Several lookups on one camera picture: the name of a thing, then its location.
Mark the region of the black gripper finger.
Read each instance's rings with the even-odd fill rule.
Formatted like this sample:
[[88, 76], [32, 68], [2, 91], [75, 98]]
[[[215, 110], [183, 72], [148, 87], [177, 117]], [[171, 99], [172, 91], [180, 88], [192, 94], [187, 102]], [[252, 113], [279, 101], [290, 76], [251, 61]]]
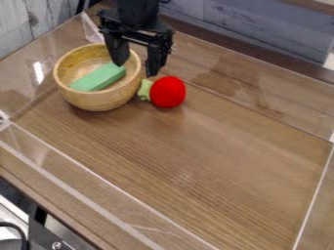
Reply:
[[160, 68], [167, 63], [167, 57], [171, 54], [171, 45], [168, 43], [149, 44], [147, 47], [147, 59], [144, 62], [145, 76], [155, 76]]
[[113, 64], [121, 66], [131, 56], [128, 41], [116, 33], [105, 33], [104, 42]]

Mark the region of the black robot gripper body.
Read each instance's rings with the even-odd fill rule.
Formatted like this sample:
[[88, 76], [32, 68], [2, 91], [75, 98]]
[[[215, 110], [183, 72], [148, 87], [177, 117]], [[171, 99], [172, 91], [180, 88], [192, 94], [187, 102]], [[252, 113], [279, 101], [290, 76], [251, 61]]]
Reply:
[[144, 47], [149, 44], [173, 44], [173, 29], [159, 19], [160, 0], [115, 0], [112, 9], [97, 11], [99, 31], [103, 34], [116, 33], [128, 43]]

